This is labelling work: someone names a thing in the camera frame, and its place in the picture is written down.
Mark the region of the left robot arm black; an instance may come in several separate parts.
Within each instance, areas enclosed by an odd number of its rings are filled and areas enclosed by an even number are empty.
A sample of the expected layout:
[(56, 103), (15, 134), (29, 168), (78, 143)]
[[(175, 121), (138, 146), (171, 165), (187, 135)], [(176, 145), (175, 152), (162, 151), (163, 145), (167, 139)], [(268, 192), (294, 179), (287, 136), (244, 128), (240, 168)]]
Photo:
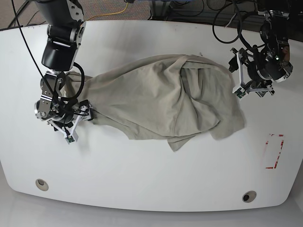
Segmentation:
[[(255, 92), (259, 97), (266, 93), (275, 93), (273, 82), (283, 82), (292, 73), (290, 47), (288, 43), (288, 19), (290, 3), (275, 0), (258, 0), (258, 10), (248, 12), (238, 23), (237, 32), (244, 48), (232, 48), (234, 57), (229, 61), (229, 71), (239, 72), (239, 84), (233, 88), (238, 98)], [(250, 16), (264, 15), (265, 21), (260, 27), (263, 45), (250, 45), (241, 34), (245, 19)]]

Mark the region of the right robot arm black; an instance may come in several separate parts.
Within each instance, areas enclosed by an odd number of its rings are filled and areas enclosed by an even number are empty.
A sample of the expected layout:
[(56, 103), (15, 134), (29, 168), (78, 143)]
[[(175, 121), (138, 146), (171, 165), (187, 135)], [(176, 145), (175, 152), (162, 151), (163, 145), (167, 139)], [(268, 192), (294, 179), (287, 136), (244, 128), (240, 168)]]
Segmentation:
[[(40, 82), (42, 94), (35, 104), (35, 115), (72, 143), (78, 139), (75, 131), (78, 123), (93, 119), (90, 102), (78, 101), (85, 75), (74, 61), (86, 26), (83, 9), (77, 0), (37, 0), (35, 4), (48, 23), (41, 61), (48, 70)], [(61, 90), (67, 87), (66, 72), (72, 67), (80, 71), (80, 87), (74, 95), (65, 95)]]

